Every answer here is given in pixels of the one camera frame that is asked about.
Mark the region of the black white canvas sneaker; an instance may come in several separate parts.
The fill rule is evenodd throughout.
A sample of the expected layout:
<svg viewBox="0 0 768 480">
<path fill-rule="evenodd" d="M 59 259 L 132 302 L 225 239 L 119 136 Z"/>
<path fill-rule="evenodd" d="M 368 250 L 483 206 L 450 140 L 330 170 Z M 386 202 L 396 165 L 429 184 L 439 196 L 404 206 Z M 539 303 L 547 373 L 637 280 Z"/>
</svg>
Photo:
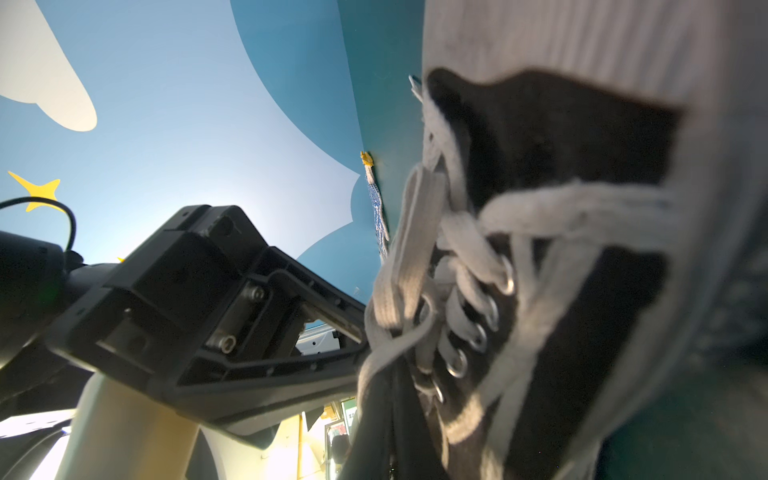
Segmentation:
<svg viewBox="0 0 768 480">
<path fill-rule="evenodd" d="M 345 479 L 592 479 L 767 334 L 763 1 L 429 1 Z"/>
</svg>

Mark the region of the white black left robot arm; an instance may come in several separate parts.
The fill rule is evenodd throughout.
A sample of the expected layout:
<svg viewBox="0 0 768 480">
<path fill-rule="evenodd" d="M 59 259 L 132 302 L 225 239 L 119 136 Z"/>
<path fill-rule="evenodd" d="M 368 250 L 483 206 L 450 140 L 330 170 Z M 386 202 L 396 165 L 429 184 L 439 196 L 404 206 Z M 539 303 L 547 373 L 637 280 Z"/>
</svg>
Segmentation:
<svg viewBox="0 0 768 480">
<path fill-rule="evenodd" d="M 1 395 L 92 372 L 60 478 L 182 479 L 199 429 L 251 442 L 351 396 L 363 306 L 236 206 L 187 206 L 119 264 L 1 236 Z"/>
</svg>

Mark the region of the white shoelace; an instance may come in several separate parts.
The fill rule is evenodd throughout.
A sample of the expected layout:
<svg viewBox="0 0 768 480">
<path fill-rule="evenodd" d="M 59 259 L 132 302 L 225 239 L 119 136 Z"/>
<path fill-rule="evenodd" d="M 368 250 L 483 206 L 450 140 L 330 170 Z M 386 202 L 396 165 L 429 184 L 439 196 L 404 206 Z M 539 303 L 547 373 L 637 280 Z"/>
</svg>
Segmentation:
<svg viewBox="0 0 768 480">
<path fill-rule="evenodd" d="M 526 70 L 425 81 L 424 157 L 365 312 L 358 393 L 404 359 L 445 469 L 546 476 L 597 446 L 675 263 L 680 111 Z"/>
</svg>

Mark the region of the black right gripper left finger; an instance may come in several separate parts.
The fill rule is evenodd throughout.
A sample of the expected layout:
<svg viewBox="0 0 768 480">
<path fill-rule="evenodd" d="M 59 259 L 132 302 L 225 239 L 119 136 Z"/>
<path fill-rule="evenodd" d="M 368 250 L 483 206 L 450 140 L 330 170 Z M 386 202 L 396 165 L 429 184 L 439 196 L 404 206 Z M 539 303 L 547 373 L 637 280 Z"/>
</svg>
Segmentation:
<svg viewBox="0 0 768 480">
<path fill-rule="evenodd" d="M 389 479 L 393 429 L 392 367 L 378 372 L 360 397 L 358 426 L 339 479 Z"/>
</svg>

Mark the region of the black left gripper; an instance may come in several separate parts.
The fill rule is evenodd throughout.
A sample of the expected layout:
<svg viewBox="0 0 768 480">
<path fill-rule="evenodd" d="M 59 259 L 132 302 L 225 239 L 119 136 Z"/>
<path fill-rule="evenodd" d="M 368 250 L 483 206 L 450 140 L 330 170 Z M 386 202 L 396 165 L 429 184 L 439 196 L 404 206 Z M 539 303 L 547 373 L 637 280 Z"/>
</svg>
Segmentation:
<svg viewBox="0 0 768 480">
<path fill-rule="evenodd" d="M 149 385 L 154 399 L 236 440 L 354 394 L 368 356 L 364 306 L 267 246 L 238 206 L 184 207 L 98 275 L 53 321 L 46 345 L 140 392 Z M 249 267 L 263 297 L 241 334 L 248 361 L 199 350 Z M 338 347 L 300 346 L 316 321 Z"/>
</svg>

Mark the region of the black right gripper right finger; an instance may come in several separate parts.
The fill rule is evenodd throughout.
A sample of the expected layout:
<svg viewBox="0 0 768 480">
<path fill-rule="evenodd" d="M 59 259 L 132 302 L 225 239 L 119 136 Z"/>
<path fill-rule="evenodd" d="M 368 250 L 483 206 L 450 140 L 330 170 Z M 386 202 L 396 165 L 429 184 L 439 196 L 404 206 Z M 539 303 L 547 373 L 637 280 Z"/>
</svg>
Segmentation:
<svg viewBox="0 0 768 480">
<path fill-rule="evenodd" d="M 393 369 L 395 479 L 448 479 L 437 456 L 409 368 L 404 359 Z"/>
</svg>

